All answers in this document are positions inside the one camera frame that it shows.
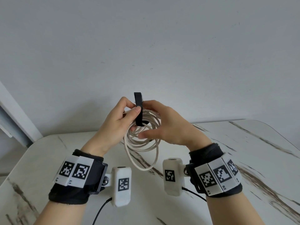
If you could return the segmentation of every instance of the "white trim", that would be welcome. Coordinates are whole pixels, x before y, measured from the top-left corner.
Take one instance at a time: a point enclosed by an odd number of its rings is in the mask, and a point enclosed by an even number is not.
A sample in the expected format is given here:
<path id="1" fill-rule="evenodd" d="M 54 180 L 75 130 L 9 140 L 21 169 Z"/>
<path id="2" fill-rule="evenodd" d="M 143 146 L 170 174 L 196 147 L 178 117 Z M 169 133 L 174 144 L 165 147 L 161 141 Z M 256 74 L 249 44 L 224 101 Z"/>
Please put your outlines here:
<path id="1" fill-rule="evenodd" d="M 36 126 L 32 123 L 23 109 L 15 101 L 6 87 L 0 81 L 0 106 L 16 122 L 22 131 L 29 137 L 32 142 L 43 138 Z"/>

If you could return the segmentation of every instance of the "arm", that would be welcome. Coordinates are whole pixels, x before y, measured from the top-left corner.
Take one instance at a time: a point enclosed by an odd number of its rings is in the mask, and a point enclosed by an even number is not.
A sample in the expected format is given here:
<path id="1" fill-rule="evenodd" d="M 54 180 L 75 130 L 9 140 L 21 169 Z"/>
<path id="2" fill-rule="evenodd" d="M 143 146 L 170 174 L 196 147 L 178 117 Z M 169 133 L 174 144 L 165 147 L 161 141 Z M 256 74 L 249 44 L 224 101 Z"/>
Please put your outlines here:
<path id="1" fill-rule="evenodd" d="M 132 108 L 123 118 L 125 107 Z M 118 144 L 129 125 L 140 113 L 141 107 L 122 97 L 105 119 L 99 131 L 82 147 L 81 151 L 103 157 L 111 147 Z M 37 218 L 35 225 L 81 224 L 86 204 L 67 205 L 49 201 Z"/>
<path id="2" fill-rule="evenodd" d="M 185 145 L 190 151 L 204 148 L 212 143 L 203 132 L 196 129 L 172 108 L 155 100 L 144 101 L 143 106 L 160 114 L 161 126 L 155 130 L 141 132 L 138 136 L 140 139 L 161 139 L 170 144 Z M 242 192 L 229 197 L 206 197 L 206 199 L 214 225 L 264 224 Z"/>

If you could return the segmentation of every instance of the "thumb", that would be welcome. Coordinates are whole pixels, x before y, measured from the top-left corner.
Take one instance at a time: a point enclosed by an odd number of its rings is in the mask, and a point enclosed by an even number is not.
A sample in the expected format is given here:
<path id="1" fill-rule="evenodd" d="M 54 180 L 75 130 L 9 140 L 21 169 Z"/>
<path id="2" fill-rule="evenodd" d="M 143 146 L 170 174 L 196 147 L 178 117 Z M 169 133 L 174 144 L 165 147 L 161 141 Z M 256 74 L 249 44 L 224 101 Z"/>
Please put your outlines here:
<path id="1" fill-rule="evenodd" d="M 122 121 L 125 122 L 127 125 L 130 125 L 135 120 L 135 118 L 139 115 L 140 112 L 141 112 L 141 107 L 136 106 L 126 114 L 126 116 L 122 119 Z"/>
<path id="2" fill-rule="evenodd" d="M 160 139 L 160 129 L 145 130 L 138 135 L 139 139 Z"/>

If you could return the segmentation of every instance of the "black cable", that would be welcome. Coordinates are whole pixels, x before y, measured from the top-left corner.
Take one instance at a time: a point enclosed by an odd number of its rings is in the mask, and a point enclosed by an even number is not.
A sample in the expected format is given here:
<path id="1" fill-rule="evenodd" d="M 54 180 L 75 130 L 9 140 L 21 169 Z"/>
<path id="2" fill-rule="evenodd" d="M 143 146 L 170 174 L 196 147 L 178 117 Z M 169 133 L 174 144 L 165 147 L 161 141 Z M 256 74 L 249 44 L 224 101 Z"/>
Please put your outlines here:
<path id="1" fill-rule="evenodd" d="M 101 212 L 101 210 L 103 209 L 103 207 L 109 202 L 109 201 L 111 201 L 113 198 L 111 197 L 111 198 L 109 198 L 102 206 L 101 206 L 101 208 L 99 209 L 99 212 L 97 213 L 97 215 L 96 215 L 96 217 L 95 217 L 95 220 L 94 220 L 94 222 L 93 222 L 93 225 L 95 225 L 95 222 L 96 222 L 96 220 L 97 220 L 97 218 L 98 218 L 98 215 L 99 215 L 99 213 Z"/>
<path id="2" fill-rule="evenodd" d="M 182 189 L 185 190 L 185 191 L 187 191 L 187 192 L 190 192 L 190 193 L 192 193 L 192 194 L 195 194 L 197 197 L 200 197 L 202 200 L 204 200 L 204 201 L 206 202 L 206 199 L 204 199 L 203 197 L 201 197 L 201 196 L 198 195 L 197 193 L 194 193 L 193 191 L 190 191 L 189 189 L 184 188 L 184 187 L 182 187 Z"/>

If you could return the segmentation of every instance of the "black wristband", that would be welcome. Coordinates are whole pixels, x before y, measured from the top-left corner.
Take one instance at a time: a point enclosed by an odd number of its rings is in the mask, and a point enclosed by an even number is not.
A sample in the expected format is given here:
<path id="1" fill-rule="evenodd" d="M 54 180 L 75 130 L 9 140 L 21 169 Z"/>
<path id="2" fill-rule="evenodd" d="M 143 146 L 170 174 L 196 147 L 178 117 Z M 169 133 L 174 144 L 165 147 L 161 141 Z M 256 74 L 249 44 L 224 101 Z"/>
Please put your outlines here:
<path id="1" fill-rule="evenodd" d="M 209 163 L 215 159 L 220 158 L 224 153 L 222 152 L 222 150 L 218 144 L 212 143 L 202 149 L 198 149 L 196 151 L 191 151 L 189 154 L 190 154 L 190 158 L 191 158 L 190 163 L 193 163 L 195 165 L 195 167 L 197 167 L 197 166 L 201 166 L 205 163 Z M 204 193 L 205 195 L 208 196 L 208 194 L 205 191 L 202 184 L 199 186 L 199 190 L 201 193 Z M 240 183 L 238 186 L 236 186 L 226 192 L 212 195 L 209 197 L 214 197 L 214 198 L 228 197 L 231 195 L 238 194 L 238 193 L 242 192 L 242 190 L 243 190 L 243 186 Z"/>
<path id="2" fill-rule="evenodd" d="M 50 201 L 71 205 L 85 204 L 88 202 L 88 198 L 91 193 L 95 191 L 95 186 L 98 186 L 100 178 L 102 176 L 102 172 L 99 171 L 104 169 L 104 166 L 102 164 L 104 160 L 103 157 L 84 153 L 78 149 L 73 152 L 73 155 L 94 159 L 90 171 L 90 173 L 92 173 L 93 175 L 89 175 L 87 177 L 83 188 L 63 186 L 55 183 L 49 193 Z"/>

